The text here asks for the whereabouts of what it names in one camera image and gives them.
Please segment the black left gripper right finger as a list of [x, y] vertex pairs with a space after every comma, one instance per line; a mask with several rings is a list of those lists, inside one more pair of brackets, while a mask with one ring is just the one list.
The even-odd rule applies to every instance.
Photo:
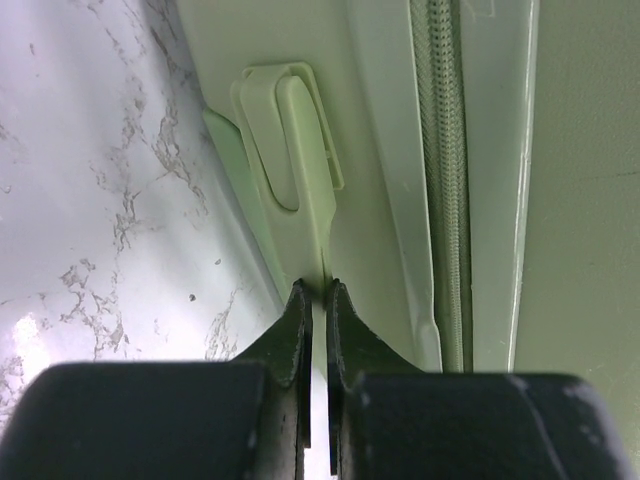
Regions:
[[629, 479], [606, 405], [564, 374], [426, 373], [327, 293], [330, 468], [340, 479]]

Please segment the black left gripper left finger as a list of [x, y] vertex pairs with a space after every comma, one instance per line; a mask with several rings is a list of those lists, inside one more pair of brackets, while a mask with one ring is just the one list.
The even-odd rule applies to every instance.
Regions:
[[312, 296], [229, 361], [42, 371], [1, 439], [5, 479], [300, 479], [311, 444]]

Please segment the green hard-shell suitcase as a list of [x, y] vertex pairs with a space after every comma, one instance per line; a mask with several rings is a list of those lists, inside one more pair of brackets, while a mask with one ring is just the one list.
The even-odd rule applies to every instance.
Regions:
[[150, 1], [279, 290], [639, 398], [635, 1]]

